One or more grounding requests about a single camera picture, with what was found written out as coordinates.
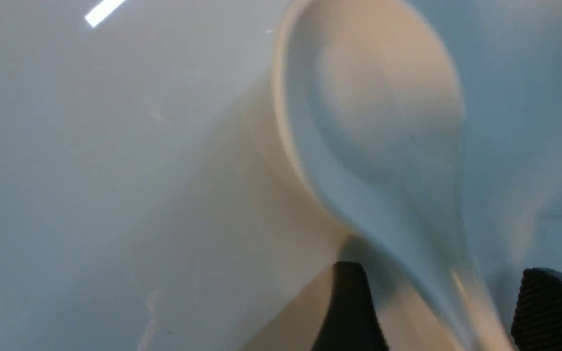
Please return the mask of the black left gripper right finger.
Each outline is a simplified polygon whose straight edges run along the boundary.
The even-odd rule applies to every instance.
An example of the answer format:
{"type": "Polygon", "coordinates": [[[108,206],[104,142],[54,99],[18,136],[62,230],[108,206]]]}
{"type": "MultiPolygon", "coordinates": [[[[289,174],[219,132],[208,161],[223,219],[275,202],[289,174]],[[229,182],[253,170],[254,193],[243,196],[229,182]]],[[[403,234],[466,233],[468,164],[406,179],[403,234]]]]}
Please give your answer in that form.
{"type": "Polygon", "coordinates": [[[510,334],[520,351],[562,351],[561,272],[523,271],[510,334]]]}

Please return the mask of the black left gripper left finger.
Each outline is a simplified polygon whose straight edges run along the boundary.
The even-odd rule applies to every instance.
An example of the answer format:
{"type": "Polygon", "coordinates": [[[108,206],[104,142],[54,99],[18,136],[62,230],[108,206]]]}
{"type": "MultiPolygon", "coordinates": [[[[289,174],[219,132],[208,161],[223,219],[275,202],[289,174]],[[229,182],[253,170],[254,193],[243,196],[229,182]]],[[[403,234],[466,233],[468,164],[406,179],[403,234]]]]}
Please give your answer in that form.
{"type": "Polygon", "coordinates": [[[339,261],[332,267],[332,295],[313,351],[387,351],[364,268],[339,261]]]}

